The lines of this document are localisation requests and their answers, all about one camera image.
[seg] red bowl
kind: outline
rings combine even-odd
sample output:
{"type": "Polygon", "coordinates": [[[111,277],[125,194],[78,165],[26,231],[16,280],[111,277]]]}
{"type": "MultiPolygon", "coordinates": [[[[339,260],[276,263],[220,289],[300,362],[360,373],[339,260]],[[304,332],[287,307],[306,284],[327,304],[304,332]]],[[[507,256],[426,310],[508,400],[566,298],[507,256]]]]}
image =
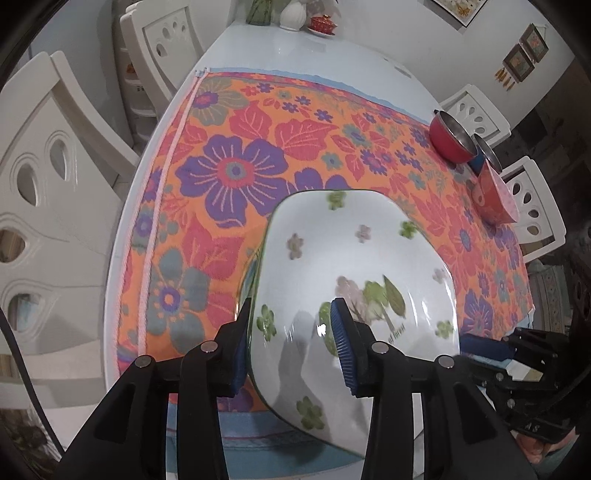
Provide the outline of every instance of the red bowl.
{"type": "Polygon", "coordinates": [[[478,214],[491,225],[519,222],[519,210],[509,187],[487,161],[472,190],[472,200],[478,214]]]}
{"type": "Polygon", "coordinates": [[[472,137],[449,113],[436,111],[429,127],[429,137],[435,150],[453,163],[474,160],[478,149],[472,137]]]}

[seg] framed picture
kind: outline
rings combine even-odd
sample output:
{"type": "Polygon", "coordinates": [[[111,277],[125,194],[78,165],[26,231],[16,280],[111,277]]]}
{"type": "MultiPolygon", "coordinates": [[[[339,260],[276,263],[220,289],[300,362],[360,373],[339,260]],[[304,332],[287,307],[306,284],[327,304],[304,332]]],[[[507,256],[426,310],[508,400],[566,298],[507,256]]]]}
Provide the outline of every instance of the framed picture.
{"type": "Polygon", "coordinates": [[[534,63],[519,44],[511,49],[505,60],[503,60],[503,64],[518,82],[523,82],[535,68],[534,63]]]}
{"type": "Polygon", "coordinates": [[[540,61],[548,53],[548,45],[546,45],[546,42],[534,24],[527,27],[527,30],[525,30],[525,33],[521,37],[521,42],[527,53],[535,61],[540,61]]]}
{"type": "Polygon", "coordinates": [[[486,0],[433,0],[441,5],[455,19],[459,20],[464,27],[467,27],[480,11],[486,0]]]}

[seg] orange tablecloth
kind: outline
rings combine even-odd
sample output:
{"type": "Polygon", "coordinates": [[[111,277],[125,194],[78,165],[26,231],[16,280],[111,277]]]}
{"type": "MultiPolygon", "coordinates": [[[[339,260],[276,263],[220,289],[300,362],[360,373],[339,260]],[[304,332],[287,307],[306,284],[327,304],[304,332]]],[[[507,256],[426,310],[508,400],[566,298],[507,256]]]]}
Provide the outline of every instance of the orange tablecloth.
{"type": "MultiPolygon", "coordinates": [[[[372,189],[396,201],[452,272],[461,333],[500,338],[533,303],[515,234],[482,222],[474,182],[438,156],[426,125],[348,91],[260,73],[196,79],[129,226],[120,372],[143,353],[184,354],[232,321],[268,215],[306,189],[372,189]]],[[[262,408],[247,390],[238,409],[262,408]]]]}

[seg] chair backrest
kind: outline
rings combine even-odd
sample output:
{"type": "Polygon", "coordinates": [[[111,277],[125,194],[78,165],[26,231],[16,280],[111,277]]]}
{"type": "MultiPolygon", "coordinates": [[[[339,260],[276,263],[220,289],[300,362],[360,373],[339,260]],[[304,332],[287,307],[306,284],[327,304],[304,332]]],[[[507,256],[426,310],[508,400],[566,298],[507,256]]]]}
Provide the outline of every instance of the chair backrest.
{"type": "Polygon", "coordinates": [[[491,147],[511,135],[511,127],[498,108],[474,85],[466,85],[441,104],[472,135],[477,133],[491,147]]]}
{"type": "Polygon", "coordinates": [[[32,313],[15,332],[24,355],[88,343],[100,334],[121,201],[80,139],[128,177],[138,157],[92,108],[60,51],[38,54],[9,80],[0,122],[0,232],[24,241],[16,258],[0,258],[0,307],[16,301],[32,313]]]}
{"type": "Polygon", "coordinates": [[[530,262],[564,245],[566,228],[554,196],[538,165],[529,157],[523,157],[504,169],[501,177],[513,193],[519,209],[519,223],[515,234],[520,244],[532,244],[554,239],[547,245],[524,256],[530,262]]]}
{"type": "Polygon", "coordinates": [[[129,58],[159,116],[203,55],[190,5],[190,0],[142,0],[121,16],[129,58]]]}

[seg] red leaf pattern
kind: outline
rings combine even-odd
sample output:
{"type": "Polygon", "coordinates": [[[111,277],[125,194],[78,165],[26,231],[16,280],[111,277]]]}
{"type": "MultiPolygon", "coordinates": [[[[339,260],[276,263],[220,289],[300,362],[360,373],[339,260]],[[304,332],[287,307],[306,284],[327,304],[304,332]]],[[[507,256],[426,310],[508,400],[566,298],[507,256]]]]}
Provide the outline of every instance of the red leaf pattern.
{"type": "Polygon", "coordinates": [[[226,280],[236,268],[243,237],[212,239],[193,216],[183,238],[183,254],[189,266],[198,268],[214,280],[226,280]]]}
{"type": "Polygon", "coordinates": [[[187,124],[185,125],[181,138],[186,144],[198,145],[207,141],[207,132],[203,128],[187,124]]]}
{"type": "Polygon", "coordinates": [[[320,151],[326,148],[324,139],[335,125],[315,122],[313,120],[290,120],[286,124],[275,127],[277,146],[290,157],[301,161],[316,160],[320,151]]]}
{"type": "Polygon", "coordinates": [[[345,157],[345,163],[347,164],[347,168],[355,177],[355,180],[359,181],[363,174],[365,173],[365,167],[361,162],[361,159],[355,155],[347,155],[345,157]]]}
{"type": "Polygon", "coordinates": [[[273,124],[271,117],[258,107],[258,100],[251,102],[243,110],[236,110],[228,121],[233,134],[251,140],[257,138],[266,140],[273,124]]]}
{"type": "Polygon", "coordinates": [[[362,132],[366,132],[367,130],[369,130],[369,122],[365,119],[364,116],[356,113],[355,115],[351,116],[351,119],[353,120],[355,125],[357,125],[357,128],[359,128],[362,132]]]}
{"type": "Polygon", "coordinates": [[[379,145],[380,147],[384,148],[390,148],[390,140],[377,132],[370,132],[369,138],[375,145],[379,145]]]}
{"type": "Polygon", "coordinates": [[[345,153],[355,152],[355,146],[353,145],[353,142],[351,140],[349,140],[348,138],[341,137],[340,135],[332,135],[331,138],[332,138],[333,142],[335,142],[335,145],[337,147],[339,147],[339,149],[342,152],[345,152],[345,153]]]}
{"type": "Polygon", "coordinates": [[[210,292],[207,296],[207,319],[215,328],[234,321],[236,298],[228,293],[210,292]]]}

